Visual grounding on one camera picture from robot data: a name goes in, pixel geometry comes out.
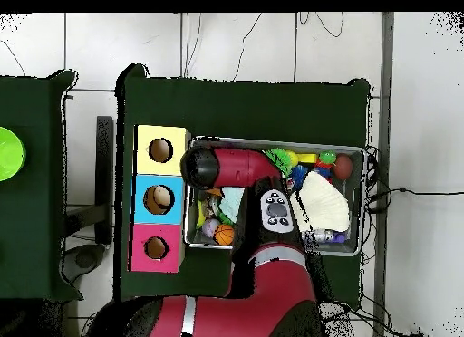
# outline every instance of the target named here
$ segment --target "plastic bin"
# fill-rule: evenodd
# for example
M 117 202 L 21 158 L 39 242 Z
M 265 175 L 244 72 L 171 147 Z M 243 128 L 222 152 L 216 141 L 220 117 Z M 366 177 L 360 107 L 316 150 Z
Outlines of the plastic bin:
M 353 162 L 353 173 L 345 181 L 333 178 L 333 186 L 336 187 L 348 201 L 350 209 L 350 227 L 345 232 L 346 240 L 344 243 L 319 243 L 312 248 L 313 251 L 322 255 L 352 256 L 358 254 L 362 247 L 362 231 L 364 221 L 364 201 L 366 199 L 366 179 L 367 179 L 367 152 L 362 148 L 304 144 L 281 141 L 264 140 L 243 140 L 243 139 L 224 139 L 196 137 L 192 139 L 189 146 L 206 146 L 209 148 L 237 148 L 237 149 L 258 149 L 267 150 L 271 148 L 289 149 L 295 153 L 317 153 L 328 149 L 334 150 L 337 154 L 344 153 L 350 156 Z M 196 229 L 198 217 L 198 193 L 197 189 L 187 186 L 186 194 L 186 215 L 184 223 L 184 241 L 192 247 L 208 247 L 217 249 L 232 249 L 239 246 L 233 243 L 231 246 L 219 246 L 214 240 L 204 236 L 201 230 Z M 242 199 L 240 214 L 236 222 L 236 232 L 240 235 L 244 231 L 246 220 L 246 207 L 243 207 L 245 198 Z M 234 241 L 240 241 L 242 236 L 235 236 Z

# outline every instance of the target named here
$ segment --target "green tabletop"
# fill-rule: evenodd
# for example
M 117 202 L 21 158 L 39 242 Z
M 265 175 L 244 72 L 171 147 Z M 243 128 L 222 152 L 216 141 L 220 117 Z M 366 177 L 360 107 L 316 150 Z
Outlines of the green tabletop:
M 123 207 L 121 296 L 220 296 L 230 274 L 228 252 L 201 248 L 186 250 L 177 274 L 127 271 L 134 124 L 184 127 L 192 135 L 363 147 L 369 90 L 366 80 L 338 85 L 146 78 L 141 64 L 130 66 L 117 89 L 118 132 L 124 135 L 123 187 L 116 192 Z M 329 284 L 324 299 L 356 307 L 360 257 L 325 256 L 322 265 Z
M 0 126 L 23 142 L 26 161 L 0 182 L 0 298 L 80 297 L 60 275 L 63 232 L 63 94 L 74 72 L 0 77 Z

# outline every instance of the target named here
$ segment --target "orange basketball ball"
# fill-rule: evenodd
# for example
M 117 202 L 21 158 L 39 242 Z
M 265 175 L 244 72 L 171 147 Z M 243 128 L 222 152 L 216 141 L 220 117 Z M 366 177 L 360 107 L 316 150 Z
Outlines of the orange basketball ball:
M 214 239 L 220 246 L 230 246 L 234 241 L 234 228 L 227 224 L 220 224 L 214 233 Z

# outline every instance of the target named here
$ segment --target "white paper fan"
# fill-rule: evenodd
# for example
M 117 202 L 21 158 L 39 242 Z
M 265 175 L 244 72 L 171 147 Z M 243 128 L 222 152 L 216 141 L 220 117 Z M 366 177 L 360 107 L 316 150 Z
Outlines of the white paper fan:
M 300 232 L 311 229 L 344 232 L 350 226 L 350 212 L 346 198 L 318 173 L 309 172 L 299 192 L 306 214 L 296 196 L 296 192 L 293 193 L 290 202 Z

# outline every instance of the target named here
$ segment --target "red ball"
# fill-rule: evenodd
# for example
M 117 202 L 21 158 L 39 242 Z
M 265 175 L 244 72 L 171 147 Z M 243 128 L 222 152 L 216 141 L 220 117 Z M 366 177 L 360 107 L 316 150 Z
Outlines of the red ball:
M 351 159 L 344 154 L 337 156 L 337 160 L 333 166 L 333 173 L 340 180 L 348 179 L 353 172 L 353 162 Z

